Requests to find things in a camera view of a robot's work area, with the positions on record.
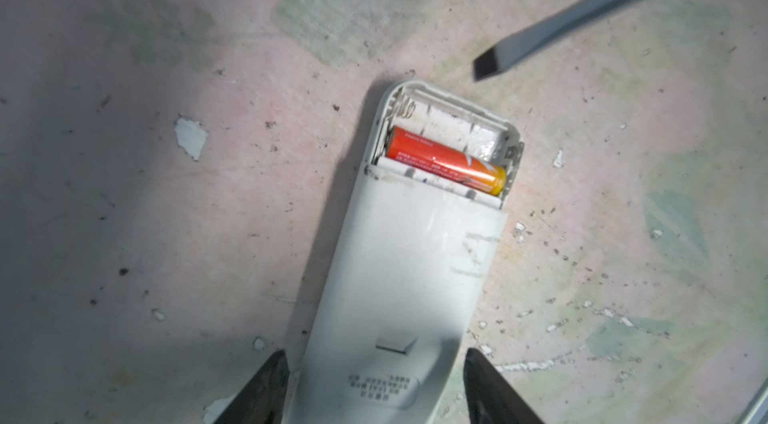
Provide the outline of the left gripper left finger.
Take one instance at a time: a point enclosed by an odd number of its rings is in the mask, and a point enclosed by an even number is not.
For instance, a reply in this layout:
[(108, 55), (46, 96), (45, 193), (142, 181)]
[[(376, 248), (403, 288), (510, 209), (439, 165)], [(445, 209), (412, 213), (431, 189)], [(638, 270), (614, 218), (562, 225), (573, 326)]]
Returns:
[(290, 378), (286, 351), (274, 352), (230, 404), (215, 424), (280, 424)]

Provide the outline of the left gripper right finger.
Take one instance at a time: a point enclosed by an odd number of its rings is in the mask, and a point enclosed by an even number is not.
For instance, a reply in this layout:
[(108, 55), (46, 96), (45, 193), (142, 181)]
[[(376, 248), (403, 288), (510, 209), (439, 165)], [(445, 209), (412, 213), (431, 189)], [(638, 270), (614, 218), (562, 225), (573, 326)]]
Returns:
[(543, 424), (477, 348), (467, 349), (463, 383), (471, 424)]

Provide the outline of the white remote control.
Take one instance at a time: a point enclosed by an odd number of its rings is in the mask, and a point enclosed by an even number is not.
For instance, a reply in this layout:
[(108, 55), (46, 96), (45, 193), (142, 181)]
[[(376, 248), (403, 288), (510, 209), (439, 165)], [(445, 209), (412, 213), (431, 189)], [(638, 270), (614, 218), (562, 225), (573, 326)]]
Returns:
[[(504, 168), (493, 196), (389, 159), (395, 127)], [(405, 80), (380, 100), (288, 423), (431, 423), (507, 217), (524, 144), (508, 120)]]

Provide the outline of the red orange battery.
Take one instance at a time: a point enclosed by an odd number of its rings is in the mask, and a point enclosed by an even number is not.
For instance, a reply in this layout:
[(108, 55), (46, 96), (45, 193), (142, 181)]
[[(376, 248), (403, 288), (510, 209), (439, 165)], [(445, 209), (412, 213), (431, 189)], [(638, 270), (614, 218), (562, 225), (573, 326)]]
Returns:
[(388, 133), (385, 156), (493, 196), (507, 183), (504, 168), (397, 126)]

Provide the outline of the orange handled screwdriver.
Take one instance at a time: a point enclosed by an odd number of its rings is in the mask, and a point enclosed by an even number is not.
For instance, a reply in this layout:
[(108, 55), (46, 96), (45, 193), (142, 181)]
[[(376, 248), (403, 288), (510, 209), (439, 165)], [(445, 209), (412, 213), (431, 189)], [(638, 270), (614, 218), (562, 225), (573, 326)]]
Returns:
[(472, 62), (473, 79), (482, 82), (508, 72), (575, 30), (602, 20), (636, 0), (580, 0), (536, 24), (506, 36)]

